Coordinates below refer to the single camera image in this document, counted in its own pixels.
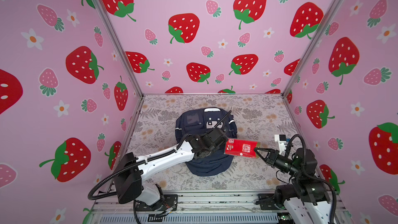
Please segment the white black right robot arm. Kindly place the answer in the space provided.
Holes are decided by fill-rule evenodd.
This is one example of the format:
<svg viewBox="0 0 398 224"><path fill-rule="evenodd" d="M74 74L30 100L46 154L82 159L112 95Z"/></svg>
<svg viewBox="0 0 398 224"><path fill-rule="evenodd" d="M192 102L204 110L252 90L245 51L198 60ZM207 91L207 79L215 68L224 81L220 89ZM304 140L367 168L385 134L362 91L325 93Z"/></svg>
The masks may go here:
<svg viewBox="0 0 398 224"><path fill-rule="evenodd" d="M317 160L311 150L299 148L291 159L270 148L255 148L255 153L291 177L290 183L278 186L272 197L259 195L256 205L285 209L296 224L336 223L336 193L329 182L315 176Z"/></svg>

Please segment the navy blue student backpack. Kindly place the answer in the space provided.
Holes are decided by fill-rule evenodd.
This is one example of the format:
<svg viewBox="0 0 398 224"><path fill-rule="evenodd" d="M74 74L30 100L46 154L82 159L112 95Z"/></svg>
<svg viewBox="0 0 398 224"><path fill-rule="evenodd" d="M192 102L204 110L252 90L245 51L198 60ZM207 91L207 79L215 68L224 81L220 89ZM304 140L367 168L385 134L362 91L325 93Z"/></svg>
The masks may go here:
<svg viewBox="0 0 398 224"><path fill-rule="evenodd" d="M192 146L193 160L186 162L196 176L215 176L226 171L233 157L224 153L229 138L237 138L237 126L231 112L217 107L183 113L175 126L177 143L187 141Z"/></svg>

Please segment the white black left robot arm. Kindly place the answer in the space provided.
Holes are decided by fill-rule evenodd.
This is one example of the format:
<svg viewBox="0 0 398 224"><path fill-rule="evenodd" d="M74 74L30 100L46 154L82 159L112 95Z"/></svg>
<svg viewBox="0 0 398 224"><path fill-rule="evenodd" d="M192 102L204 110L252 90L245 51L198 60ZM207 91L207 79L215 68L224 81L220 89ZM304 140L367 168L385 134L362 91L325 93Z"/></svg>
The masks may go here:
<svg viewBox="0 0 398 224"><path fill-rule="evenodd" d="M227 135L220 128L213 128L202 134L186 134L177 145L160 152L139 157L133 153L124 155L116 168L119 174L114 178L118 203L136 200L148 206L161 204L164 201L161 187L147 186L147 179L180 163L206 158L227 141Z"/></svg>

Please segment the red stationery package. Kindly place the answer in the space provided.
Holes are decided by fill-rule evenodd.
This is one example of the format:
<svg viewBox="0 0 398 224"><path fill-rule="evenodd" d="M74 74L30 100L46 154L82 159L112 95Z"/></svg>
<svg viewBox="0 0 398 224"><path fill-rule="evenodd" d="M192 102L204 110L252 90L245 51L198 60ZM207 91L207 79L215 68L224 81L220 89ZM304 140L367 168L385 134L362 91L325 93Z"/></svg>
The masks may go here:
<svg viewBox="0 0 398 224"><path fill-rule="evenodd" d="M239 139L228 139L224 153L226 155L256 158L255 148L260 147L260 143L256 141L246 141Z"/></svg>

